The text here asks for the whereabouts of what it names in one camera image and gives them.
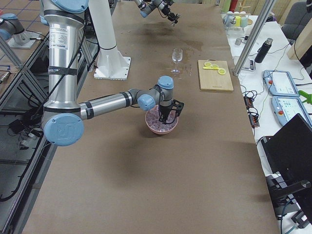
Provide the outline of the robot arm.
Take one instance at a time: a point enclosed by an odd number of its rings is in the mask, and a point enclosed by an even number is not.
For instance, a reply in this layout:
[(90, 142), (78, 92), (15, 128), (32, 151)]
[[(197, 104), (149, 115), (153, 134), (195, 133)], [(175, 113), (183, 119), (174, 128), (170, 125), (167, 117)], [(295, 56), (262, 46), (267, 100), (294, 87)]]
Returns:
[(84, 131), (83, 121), (131, 105), (148, 111), (158, 106), (159, 120), (166, 123), (173, 110), (174, 82), (162, 76), (150, 90), (127, 92), (77, 102), (79, 35), (90, 13), (99, 44), (96, 76), (127, 78), (131, 59), (117, 49), (109, 3), (106, 0), (43, 0), (43, 17), (49, 25), (49, 95), (43, 106), (42, 127), (49, 142), (57, 146), (76, 143)]
[(173, 0), (134, 0), (134, 2), (144, 18), (157, 9), (163, 18), (167, 18), (173, 24), (178, 23), (180, 14), (175, 14), (170, 9), (170, 6), (174, 4)]

